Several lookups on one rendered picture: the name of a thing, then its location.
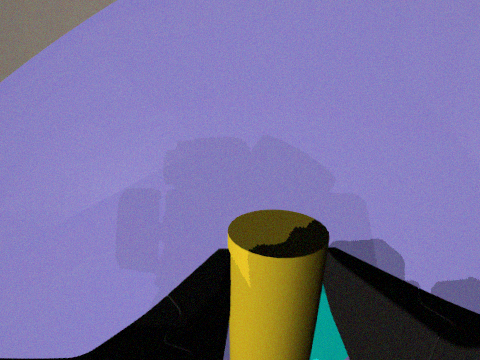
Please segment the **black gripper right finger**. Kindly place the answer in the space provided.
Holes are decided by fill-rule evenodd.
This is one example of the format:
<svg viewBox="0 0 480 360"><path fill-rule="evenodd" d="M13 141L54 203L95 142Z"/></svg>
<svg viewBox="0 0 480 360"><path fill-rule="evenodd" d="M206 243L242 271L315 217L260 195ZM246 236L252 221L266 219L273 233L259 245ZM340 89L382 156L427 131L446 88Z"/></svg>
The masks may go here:
<svg viewBox="0 0 480 360"><path fill-rule="evenodd" d="M480 315L328 247L323 285L349 360L480 360Z"/></svg>

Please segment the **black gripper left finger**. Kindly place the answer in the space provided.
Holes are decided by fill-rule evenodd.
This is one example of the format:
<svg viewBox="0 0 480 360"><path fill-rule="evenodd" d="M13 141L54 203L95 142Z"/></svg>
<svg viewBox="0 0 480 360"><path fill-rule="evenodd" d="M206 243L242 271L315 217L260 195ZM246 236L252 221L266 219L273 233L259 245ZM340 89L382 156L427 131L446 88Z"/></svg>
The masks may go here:
<svg viewBox="0 0 480 360"><path fill-rule="evenodd" d="M217 249L139 320L85 355L0 360L223 360L229 316L231 251Z"/></svg>

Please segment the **yellow cylinder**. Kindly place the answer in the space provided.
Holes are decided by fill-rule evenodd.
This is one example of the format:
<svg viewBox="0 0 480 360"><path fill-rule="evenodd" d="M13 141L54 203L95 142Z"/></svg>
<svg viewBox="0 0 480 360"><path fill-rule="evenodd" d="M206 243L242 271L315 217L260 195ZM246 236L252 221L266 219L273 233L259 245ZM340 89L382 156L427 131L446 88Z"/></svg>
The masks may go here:
<svg viewBox="0 0 480 360"><path fill-rule="evenodd" d="M309 360L329 232L295 211L256 211L229 224L231 360Z"/></svg>

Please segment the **cyan circle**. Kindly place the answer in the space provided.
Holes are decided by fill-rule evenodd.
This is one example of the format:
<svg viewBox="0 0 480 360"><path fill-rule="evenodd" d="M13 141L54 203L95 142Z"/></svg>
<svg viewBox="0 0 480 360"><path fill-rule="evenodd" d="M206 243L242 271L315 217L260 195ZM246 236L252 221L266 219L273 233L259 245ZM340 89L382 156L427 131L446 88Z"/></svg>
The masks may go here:
<svg viewBox="0 0 480 360"><path fill-rule="evenodd" d="M333 321L331 308L327 301L324 285L321 287L321 299L319 313L316 317L315 337L309 360L345 360L348 353L345 352L337 325Z"/></svg>

